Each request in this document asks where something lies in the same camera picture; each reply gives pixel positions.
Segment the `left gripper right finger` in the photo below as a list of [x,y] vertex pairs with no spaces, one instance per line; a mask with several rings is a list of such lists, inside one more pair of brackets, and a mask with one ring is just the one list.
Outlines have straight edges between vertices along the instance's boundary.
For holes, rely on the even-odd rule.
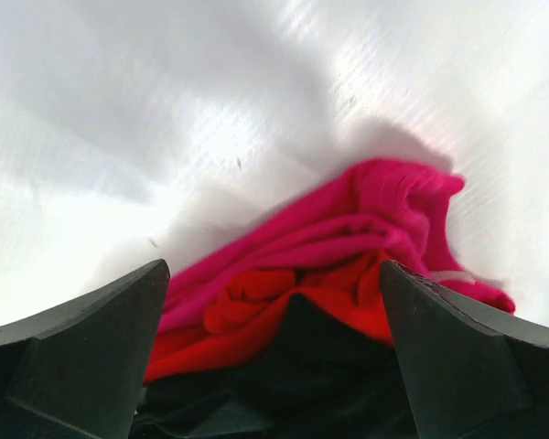
[[549,438],[549,327],[384,262],[381,292],[422,438]]

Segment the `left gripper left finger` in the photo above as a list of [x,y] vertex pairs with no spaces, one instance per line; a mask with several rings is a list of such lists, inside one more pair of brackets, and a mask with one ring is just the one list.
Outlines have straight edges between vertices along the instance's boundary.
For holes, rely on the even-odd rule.
[[149,262],[0,327],[0,438],[125,438],[169,281]]

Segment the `red t shirt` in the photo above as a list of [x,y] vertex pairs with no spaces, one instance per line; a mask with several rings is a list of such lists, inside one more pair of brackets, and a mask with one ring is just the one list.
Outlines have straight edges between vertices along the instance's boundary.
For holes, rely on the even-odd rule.
[[380,291],[384,252],[366,252],[321,270],[250,270],[229,281],[201,323],[157,336],[145,381],[236,366],[267,347],[293,297],[363,335],[393,342]]

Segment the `pink t shirt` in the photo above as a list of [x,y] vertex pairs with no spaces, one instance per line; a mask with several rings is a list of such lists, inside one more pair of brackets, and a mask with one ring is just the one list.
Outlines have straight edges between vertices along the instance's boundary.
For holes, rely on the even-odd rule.
[[450,200],[462,177],[395,159],[357,164],[274,214],[169,283],[159,330],[191,327],[239,273],[321,268],[381,250],[429,278],[463,274],[446,236]]

